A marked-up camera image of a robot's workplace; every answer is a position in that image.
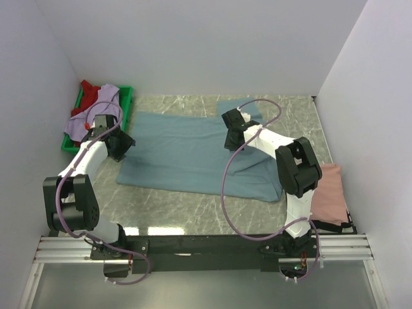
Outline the blue t-shirt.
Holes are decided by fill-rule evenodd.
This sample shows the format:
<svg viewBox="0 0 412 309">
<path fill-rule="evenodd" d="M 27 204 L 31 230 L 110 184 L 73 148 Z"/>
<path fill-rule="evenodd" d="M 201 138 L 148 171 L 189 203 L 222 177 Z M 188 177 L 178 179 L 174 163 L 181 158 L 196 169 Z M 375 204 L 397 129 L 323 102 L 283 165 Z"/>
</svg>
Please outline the blue t-shirt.
<svg viewBox="0 0 412 309">
<path fill-rule="evenodd" d="M 131 136 L 136 145 L 126 153 L 116 182 L 150 189 L 221 194 L 221 181 L 232 152 L 224 148 L 225 112 L 246 104 L 243 111 L 262 123 L 249 98 L 217 103 L 217 116 L 190 117 L 139 112 Z M 224 194 L 265 202 L 281 199 L 274 158 L 246 147 L 227 172 Z"/>
</svg>

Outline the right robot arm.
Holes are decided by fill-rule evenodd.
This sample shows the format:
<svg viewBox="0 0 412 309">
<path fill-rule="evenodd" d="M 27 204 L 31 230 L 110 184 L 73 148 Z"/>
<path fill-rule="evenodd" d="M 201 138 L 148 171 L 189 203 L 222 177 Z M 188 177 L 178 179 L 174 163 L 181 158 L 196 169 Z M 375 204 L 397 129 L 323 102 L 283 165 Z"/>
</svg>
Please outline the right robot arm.
<svg viewBox="0 0 412 309">
<path fill-rule="evenodd" d="M 322 178 L 319 162 L 310 141 L 305 138 L 289 138 L 277 134 L 254 120 L 225 123 L 228 133 L 225 148 L 234 152 L 229 159 L 221 181 L 221 208 L 231 229 L 249 241 L 268 241 L 284 236 L 283 251 L 291 257 L 298 256 L 314 228 L 310 220 L 314 192 Z M 231 222 L 225 207 L 225 180 L 230 164 L 246 146 L 253 147 L 274 158 L 280 184 L 286 193 L 286 221 L 277 232 L 267 236 L 248 236 Z"/>
</svg>

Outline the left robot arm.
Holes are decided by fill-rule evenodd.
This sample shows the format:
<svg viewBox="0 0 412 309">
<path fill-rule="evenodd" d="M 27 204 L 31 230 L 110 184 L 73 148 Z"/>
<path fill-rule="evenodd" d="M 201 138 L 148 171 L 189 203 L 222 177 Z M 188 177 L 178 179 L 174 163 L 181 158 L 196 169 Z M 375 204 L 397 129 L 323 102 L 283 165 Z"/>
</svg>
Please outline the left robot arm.
<svg viewBox="0 0 412 309">
<path fill-rule="evenodd" d="M 123 160 L 135 140 L 120 128 L 104 136 L 98 136 L 100 132 L 90 130 L 69 166 L 43 181 L 46 222 L 52 231 L 106 243 L 107 253 L 120 259 L 129 250 L 124 228 L 100 215 L 92 180 L 106 158 Z"/>
</svg>

